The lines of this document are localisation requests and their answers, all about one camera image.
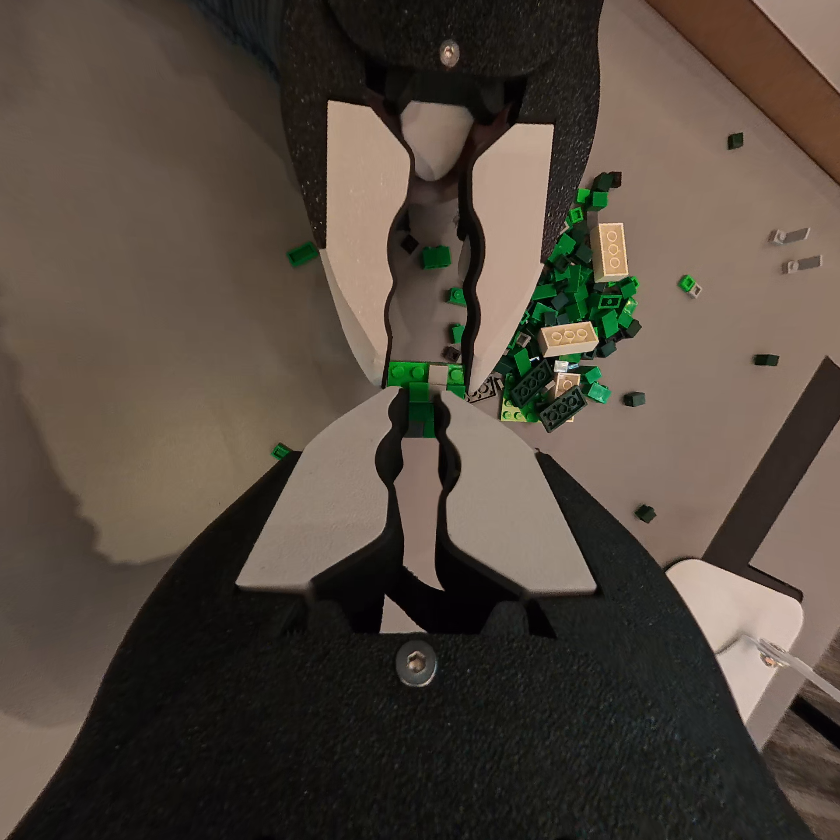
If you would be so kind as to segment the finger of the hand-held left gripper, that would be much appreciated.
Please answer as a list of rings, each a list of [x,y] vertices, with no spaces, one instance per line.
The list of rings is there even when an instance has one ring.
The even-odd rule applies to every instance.
[[[381,386],[394,278],[388,238],[406,202],[410,154],[372,108],[328,103],[325,246],[320,256],[353,356]]]
[[[469,385],[488,377],[518,329],[542,271],[543,227],[554,126],[518,123],[479,153],[471,172],[471,209],[480,235],[474,337],[464,356]]]

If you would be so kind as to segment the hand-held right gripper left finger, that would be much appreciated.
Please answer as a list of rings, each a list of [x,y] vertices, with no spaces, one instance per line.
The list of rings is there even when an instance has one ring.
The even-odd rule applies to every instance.
[[[403,564],[395,483],[407,409],[408,392],[386,387],[304,448],[239,572],[240,589],[325,597],[370,574],[362,594],[384,591]]]

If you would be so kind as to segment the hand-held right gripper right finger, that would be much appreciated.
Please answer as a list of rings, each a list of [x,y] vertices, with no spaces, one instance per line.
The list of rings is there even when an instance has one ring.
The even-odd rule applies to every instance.
[[[440,545],[513,595],[590,595],[596,583],[536,451],[452,392],[436,400]]]

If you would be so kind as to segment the pile of lego bricks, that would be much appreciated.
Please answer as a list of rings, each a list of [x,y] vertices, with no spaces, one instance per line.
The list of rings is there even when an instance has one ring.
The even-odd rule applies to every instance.
[[[460,352],[466,326],[452,325],[454,343],[444,348],[442,362],[463,366],[466,402],[498,398],[502,422],[539,423],[548,432],[572,423],[588,403],[609,402],[613,392],[594,361],[608,358],[640,331],[639,283],[624,257],[614,268],[595,267],[600,253],[591,246],[588,216],[605,209],[609,193],[622,183],[620,171],[605,171],[578,189],[518,329],[473,392],[466,390]]]

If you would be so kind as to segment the green grey lego plate assembly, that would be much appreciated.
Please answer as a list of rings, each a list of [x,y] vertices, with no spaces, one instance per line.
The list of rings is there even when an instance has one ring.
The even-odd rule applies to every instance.
[[[461,364],[393,360],[388,365],[386,385],[408,391],[408,436],[434,438],[434,396],[449,391],[466,396]]]

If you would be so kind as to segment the person's left forearm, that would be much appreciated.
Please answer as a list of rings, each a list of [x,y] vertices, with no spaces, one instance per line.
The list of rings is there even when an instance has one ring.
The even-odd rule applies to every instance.
[[[211,1],[210,10],[224,32],[242,46],[274,81],[280,78],[279,32],[283,1]]]

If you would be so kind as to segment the white book stand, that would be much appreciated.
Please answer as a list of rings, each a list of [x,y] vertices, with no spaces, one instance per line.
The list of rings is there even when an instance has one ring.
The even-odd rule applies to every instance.
[[[674,563],[667,576],[712,648],[755,745],[763,750],[804,676],[773,664],[756,642],[773,643],[838,689],[838,566],[807,581],[792,595],[698,559]]]

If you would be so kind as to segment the black tape strip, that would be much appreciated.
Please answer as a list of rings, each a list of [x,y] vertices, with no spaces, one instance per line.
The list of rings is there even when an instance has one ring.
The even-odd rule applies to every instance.
[[[839,368],[826,356],[764,453],[702,559],[742,574],[839,420]]]

